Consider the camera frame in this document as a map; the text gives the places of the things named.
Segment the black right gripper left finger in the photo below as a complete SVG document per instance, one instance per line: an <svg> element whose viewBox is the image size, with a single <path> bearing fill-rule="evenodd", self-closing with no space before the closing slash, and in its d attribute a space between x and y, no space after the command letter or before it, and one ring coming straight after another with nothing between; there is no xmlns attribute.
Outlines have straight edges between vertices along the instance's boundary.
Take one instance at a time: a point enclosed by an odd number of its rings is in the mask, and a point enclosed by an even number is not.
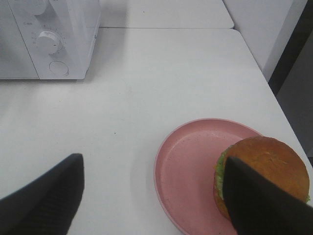
<svg viewBox="0 0 313 235"><path fill-rule="evenodd" d="M84 159L74 153L0 200L2 235L66 235L85 186Z"/></svg>

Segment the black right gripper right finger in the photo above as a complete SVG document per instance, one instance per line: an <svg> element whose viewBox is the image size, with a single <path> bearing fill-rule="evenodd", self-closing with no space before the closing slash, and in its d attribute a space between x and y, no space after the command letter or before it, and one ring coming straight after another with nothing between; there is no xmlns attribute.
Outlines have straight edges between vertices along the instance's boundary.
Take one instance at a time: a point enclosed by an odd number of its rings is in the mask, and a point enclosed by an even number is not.
<svg viewBox="0 0 313 235"><path fill-rule="evenodd" d="M311 235L313 209L237 157L224 169L224 202L239 235Z"/></svg>

